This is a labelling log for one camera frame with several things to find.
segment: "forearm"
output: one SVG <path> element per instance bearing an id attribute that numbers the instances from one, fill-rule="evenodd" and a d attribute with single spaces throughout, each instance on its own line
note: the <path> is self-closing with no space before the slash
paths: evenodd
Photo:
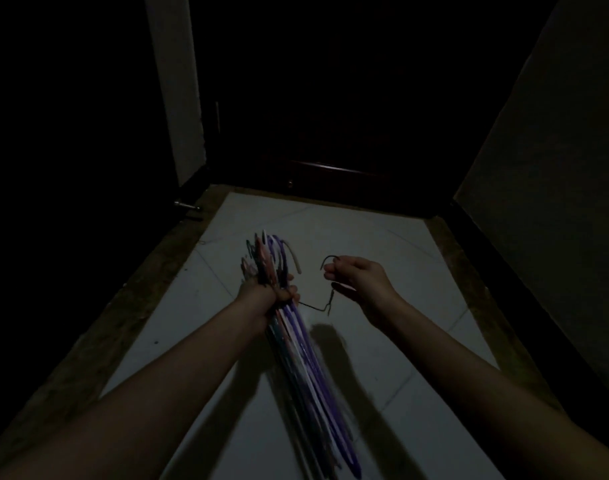
<path id="1" fill-rule="evenodd" d="M 261 329 L 234 301 L 1 477 L 157 478 Z"/>
<path id="2" fill-rule="evenodd" d="M 609 478 L 609 450 L 509 381 L 418 310 L 400 304 L 383 331 L 507 477 Z"/>

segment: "floor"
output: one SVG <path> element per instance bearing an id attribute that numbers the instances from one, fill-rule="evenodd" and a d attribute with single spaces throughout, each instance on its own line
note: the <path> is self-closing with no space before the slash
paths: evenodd
<path id="1" fill-rule="evenodd" d="M 201 218 L 189 212 L 165 236 L 0 436 L 0 465 L 229 303 L 241 279 L 245 239 L 262 228 L 293 244 L 306 303 L 324 306 L 328 299 L 319 271 L 327 254 L 379 260 L 406 299 L 560 408 L 439 217 L 421 221 L 227 185 L 212 185 L 197 205 Z M 439 396 L 352 303 L 336 295 L 330 316 L 302 310 L 349 419 L 365 478 L 500 477 Z M 189 431 L 168 477 L 221 478 L 244 468 L 267 478 L 301 477 L 280 394 L 269 387 L 268 354 L 262 341 L 250 347 Z M 259 461 L 268 452 L 268 460 Z"/>
<path id="2" fill-rule="evenodd" d="M 262 229 L 284 237 L 296 251 L 303 301 L 320 307 L 327 301 L 329 283 L 319 271 L 326 255 L 368 257 L 385 267 L 407 301 L 496 365 L 422 220 L 229 193 L 104 393 L 229 304 L 241 282 L 245 240 Z M 453 412 L 357 305 L 337 296 L 329 316 L 305 307 L 302 315 L 349 418 L 364 478 L 501 478 Z M 166 477 L 229 479 L 249 471 L 268 479 L 301 477 L 265 352 L 263 344 L 252 347 L 230 372 Z M 386 447 L 379 447 L 382 442 Z"/>

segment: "person's left hand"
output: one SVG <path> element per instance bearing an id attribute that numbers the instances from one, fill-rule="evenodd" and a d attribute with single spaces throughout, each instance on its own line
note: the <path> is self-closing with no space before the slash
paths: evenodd
<path id="1" fill-rule="evenodd" d="M 289 281 L 293 280 L 293 274 L 289 274 Z M 245 304 L 246 310 L 252 317 L 263 317 L 277 301 L 293 299 L 296 303 L 300 301 L 298 288 L 291 285 L 288 289 L 274 289 L 269 285 L 259 285 L 258 278 L 246 280 L 238 291 L 236 301 Z"/>

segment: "bundle of hangers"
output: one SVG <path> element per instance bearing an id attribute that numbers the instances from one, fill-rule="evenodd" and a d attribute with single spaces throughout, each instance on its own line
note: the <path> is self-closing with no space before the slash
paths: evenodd
<path id="1" fill-rule="evenodd" d="M 245 279 L 257 276 L 262 285 L 286 289 L 289 270 L 285 245 L 291 251 L 285 241 L 265 231 L 262 238 L 255 235 L 254 244 L 247 241 L 250 260 L 243 258 Z M 298 273 L 301 273 L 293 252 L 292 256 Z M 293 300 L 280 303 L 275 308 L 269 319 L 267 337 L 286 378 L 299 423 L 295 426 L 304 432 L 305 444 L 301 447 L 308 449 L 308 456 L 315 459 L 318 473 L 324 478 L 336 478 L 334 468 L 341 468 L 342 458 L 359 479 L 361 470 L 352 438 Z"/>

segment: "person's right hand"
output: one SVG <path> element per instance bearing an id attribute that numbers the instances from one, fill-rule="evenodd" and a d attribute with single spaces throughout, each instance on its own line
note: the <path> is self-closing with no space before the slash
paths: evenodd
<path id="1" fill-rule="evenodd" d="M 331 285 L 334 290 L 356 301 L 369 321 L 378 328 L 405 304 L 377 262 L 340 256 L 324 266 L 324 277 L 334 282 Z"/>

